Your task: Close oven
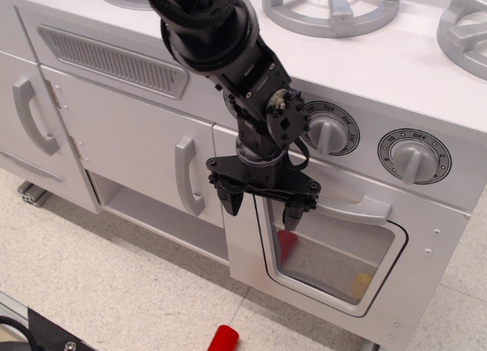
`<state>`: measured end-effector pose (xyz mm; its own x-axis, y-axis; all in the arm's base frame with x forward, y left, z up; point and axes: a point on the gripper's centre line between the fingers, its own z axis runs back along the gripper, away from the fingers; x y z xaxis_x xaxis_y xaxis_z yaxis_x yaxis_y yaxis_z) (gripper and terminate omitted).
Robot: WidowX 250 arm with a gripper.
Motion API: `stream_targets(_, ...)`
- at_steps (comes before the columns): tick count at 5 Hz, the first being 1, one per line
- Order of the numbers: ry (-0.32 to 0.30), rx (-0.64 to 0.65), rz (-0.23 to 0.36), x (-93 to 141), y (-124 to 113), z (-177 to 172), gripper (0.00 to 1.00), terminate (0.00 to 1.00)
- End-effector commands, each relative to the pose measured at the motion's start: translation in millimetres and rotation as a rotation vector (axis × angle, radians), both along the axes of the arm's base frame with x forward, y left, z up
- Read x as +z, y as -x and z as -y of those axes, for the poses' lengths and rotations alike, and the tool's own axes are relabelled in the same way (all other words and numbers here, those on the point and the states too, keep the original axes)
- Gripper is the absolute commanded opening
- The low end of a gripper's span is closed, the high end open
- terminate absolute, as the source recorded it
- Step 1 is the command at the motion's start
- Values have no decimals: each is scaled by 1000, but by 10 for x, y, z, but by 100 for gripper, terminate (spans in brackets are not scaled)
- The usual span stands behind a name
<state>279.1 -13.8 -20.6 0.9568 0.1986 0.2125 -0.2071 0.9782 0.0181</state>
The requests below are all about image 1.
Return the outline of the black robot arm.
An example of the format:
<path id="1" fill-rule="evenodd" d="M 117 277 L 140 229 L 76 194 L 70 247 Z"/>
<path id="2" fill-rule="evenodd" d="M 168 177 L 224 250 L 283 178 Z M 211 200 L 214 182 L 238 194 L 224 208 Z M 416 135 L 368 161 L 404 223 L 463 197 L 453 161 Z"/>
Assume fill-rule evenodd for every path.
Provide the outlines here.
<path id="1" fill-rule="evenodd" d="M 245 193 L 285 205 L 282 221 L 294 230 L 315 209 L 320 185 L 293 164 L 288 150 L 310 130 L 304 99 L 259 34 L 248 0 L 148 0 L 161 19 L 172 57 L 226 93 L 238 136 L 233 156 L 210 158 L 209 180 L 225 210 L 236 215 Z"/>

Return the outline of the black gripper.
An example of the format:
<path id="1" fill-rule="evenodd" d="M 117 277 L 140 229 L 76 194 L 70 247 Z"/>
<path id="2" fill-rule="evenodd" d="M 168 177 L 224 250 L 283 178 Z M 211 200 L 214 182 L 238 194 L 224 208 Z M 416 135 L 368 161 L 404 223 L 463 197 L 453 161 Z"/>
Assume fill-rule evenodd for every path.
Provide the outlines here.
<path id="1" fill-rule="evenodd" d="M 302 215 L 317 207 L 320 184 L 281 159 L 267 167 L 249 165 L 236 155 L 210 158 L 210 184 L 228 214 L 236 216 L 244 194 L 250 193 L 285 203 L 283 224 L 294 231 Z"/>

